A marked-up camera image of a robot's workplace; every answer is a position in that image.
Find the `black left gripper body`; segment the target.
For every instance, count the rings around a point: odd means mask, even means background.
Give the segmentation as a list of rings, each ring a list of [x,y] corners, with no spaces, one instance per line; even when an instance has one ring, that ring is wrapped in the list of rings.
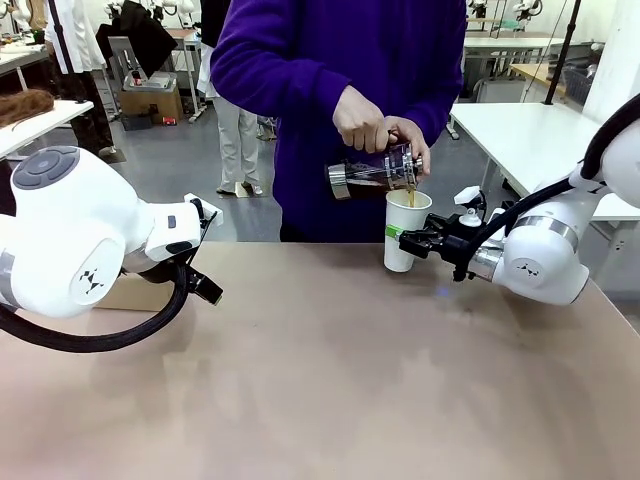
[[[152,260],[142,248],[124,256],[121,272],[137,274],[153,284],[180,281],[179,270],[186,263],[188,253],[180,253],[162,261]]]

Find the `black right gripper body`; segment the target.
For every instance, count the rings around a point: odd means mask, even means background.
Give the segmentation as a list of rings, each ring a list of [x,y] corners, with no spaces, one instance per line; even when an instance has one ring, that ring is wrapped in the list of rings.
[[[468,277],[469,244],[484,227],[483,222],[478,226],[465,225],[460,221],[461,217],[461,214],[452,214],[445,220],[439,250],[441,259],[454,268],[454,281],[464,281]]]

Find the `person's left hand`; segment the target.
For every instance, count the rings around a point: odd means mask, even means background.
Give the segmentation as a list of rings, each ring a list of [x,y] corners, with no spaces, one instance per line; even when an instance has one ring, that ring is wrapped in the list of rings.
[[[422,176],[429,175],[431,152],[419,126],[412,120],[397,116],[387,116],[384,125],[389,137],[388,143],[409,143],[413,158],[422,160]]]

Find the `person's right hand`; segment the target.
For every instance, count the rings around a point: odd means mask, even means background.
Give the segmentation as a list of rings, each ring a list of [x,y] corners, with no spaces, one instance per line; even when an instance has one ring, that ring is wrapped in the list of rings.
[[[387,147],[389,133],[381,110],[357,89],[347,86],[335,107],[334,126],[346,146],[367,153]]]

